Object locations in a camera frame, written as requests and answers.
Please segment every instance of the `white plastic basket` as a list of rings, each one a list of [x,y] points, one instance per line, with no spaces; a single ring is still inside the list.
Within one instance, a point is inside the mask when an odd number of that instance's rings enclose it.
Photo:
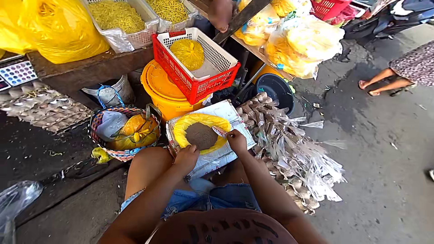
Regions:
[[[151,7],[144,3],[144,0],[113,0],[114,2],[125,1],[133,7],[145,21],[145,29],[136,33],[127,34],[121,28],[102,30],[93,18],[88,8],[89,3],[97,3],[101,0],[82,0],[84,7],[88,11],[92,22],[99,33],[105,37],[112,49],[116,53],[131,52],[152,43],[152,34],[158,30],[158,17]]]
[[[186,21],[173,24],[171,21],[165,20],[161,16],[158,16],[157,13],[148,4],[148,2],[146,0],[143,0],[143,2],[152,10],[153,14],[157,16],[159,19],[158,33],[181,31],[184,30],[186,27],[193,26],[194,17],[199,14],[198,10],[195,9],[193,5],[187,0],[178,0],[178,1],[184,5],[184,9],[188,15],[188,18]]]
[[[238,60],[196,27],[185,28],[185,34],[173,37],[170,37],[169,33],[158,34],[157,39],[187,75],[194,80],[204,80],[208,77],[220,74],[238,63]],[[170,51],[170,46],[172,46],[173,42],[180,39],[197,41],[204,49],[204,64],[199,69],[193,71],[188,70]]]

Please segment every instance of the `red plastic basket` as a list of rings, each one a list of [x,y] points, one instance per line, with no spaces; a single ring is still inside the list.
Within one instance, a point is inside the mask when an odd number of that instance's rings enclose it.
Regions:
[[[198,71],[188,71],[169,50],[172,43],[180,39],[195,40],[202,45],[205,60]],[[173,83],[192,105],[198,103],[212,92],[230,87],[240,67],[240,62],[198,28],[186,28],[185,31],[180,32],[154,34],[152,35],[152,42],[154,59],[162,66]],[[205,76],[198,79],[198,75],[206,73],[213,75],[209,78]]]
[[[312,0],[312,6],[315,10],[313,15],[325,21],[336,17],[350,3],[351,0],[322,0],[319,3]]]

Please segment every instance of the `foot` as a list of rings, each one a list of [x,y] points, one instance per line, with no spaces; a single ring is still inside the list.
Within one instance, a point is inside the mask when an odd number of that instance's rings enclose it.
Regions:
[[[428,171],[431,179],[434,181],[434,169],[431,169],[430,171]]]
[[[368,94],[369,94],[370,96],[379,96],[379,95],[380,95],[379,92],[375,92],[375,91],[369,91]]]
[[[358,81],[358,87],[359,87],[360,89],[364,90],[364,89],[366,88],[366,83],[367,83],[367,81],[359,80],[359,81]]]

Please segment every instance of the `wet pavement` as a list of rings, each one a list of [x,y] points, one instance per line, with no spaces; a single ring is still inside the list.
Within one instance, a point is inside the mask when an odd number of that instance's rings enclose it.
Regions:
[[[324,129],[306,128],[307,135],[348,142],[347,150],[327,146],[346,170],[348,183],[335,186],[344,200],[323,201],[309,216],[330,243],[434,240],[434,183],[424,175],[425,169],[434,167],[434,88],[370,97],[357,87],[359,80],[374,76],[391,59],[432,39],[434,26],[422,25],[365,48],[344,41],[344,48],[351,50],[347,63],[329,60],[320,65],[317,80],[294,80],[293,117],[325,120]],[[314,102],[321,108],[314,109]],[[43,180],[86,160],[93,148],[85,125],[52,135],[3,114],[0,123],[1,188],[24,179]],[[21,225],[17,243],[95,243],[117,215],[125,179],[125,169],[115,170],[63,200]]]

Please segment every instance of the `white plastic bag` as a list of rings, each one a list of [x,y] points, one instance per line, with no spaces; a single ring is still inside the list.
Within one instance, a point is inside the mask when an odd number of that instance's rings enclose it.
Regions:
[[[20,181],[0,193],[0,243],[15,243],[14,219],[42,193],[36,181]]]
[[[96,128],[96,133],[105,142],[111,142],[115,139],[112,135],[121,129],[127,121],[128,118],[123,113],[104,111],[102,123]]]

